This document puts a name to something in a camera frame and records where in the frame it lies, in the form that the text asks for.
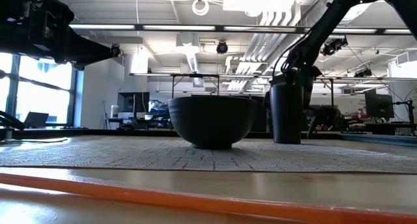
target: ceiling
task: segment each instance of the ceiling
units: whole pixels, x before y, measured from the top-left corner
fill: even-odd
[[[136,23],[136,0],[60,0],[66,3],[75,13],[74,23]],[[302,0],[301,9],[305,11],[314,0]],[[210,3],[205,16],[192,12],[193,1],[137,0],[139,23],[193,24],[193,25],[255,25],[260,17],[251,18],[243,12],[223,11],[222,6]],[[349,26],[357,27],[404,27],[394,9],[384,2],[373,3],[362,15],[350,22]],[[179,66],[186,62],[185,55],[174,53],[177,33],[169,32],[96,32],[101,42],[120,37],[140,36],[153,58],[151,68],[161,66]],[[216,46],[219,40],[226,40],[229,53],[244,53],[251,42],[253,34],[246,33],[198,33],[200,51],[197,54],[199,63],[224,64],[226,55],[217,55]],[[417,42],[411,36],[348,36],[349,48],[339,51],[334,57],[319,56],[315,65],[327,74],[346,74],[346,70],[358,66],[361,61],[372,61],[373,71],[377,75],[386,73],[387,60],[405,49],[417,48]],[[121,44],[127,53],[134,53],[137,44]]]

